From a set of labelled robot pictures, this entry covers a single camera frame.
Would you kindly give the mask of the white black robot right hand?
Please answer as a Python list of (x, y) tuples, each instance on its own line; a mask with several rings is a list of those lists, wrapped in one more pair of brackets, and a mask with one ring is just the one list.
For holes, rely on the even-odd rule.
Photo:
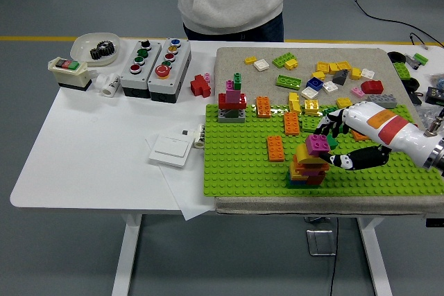
[(321, 153), (329, 164), (349, 171), (385, 165), (391, 152), (407, 154), (418, 167), (443, 171), (443, 138), (417, 128), (405, 118), (373, 102), (360, 102), (335, 110), (324, 116), (315, 134), (339, 133), (355, 130), (377, 145), (360, 148), (342, 155)]

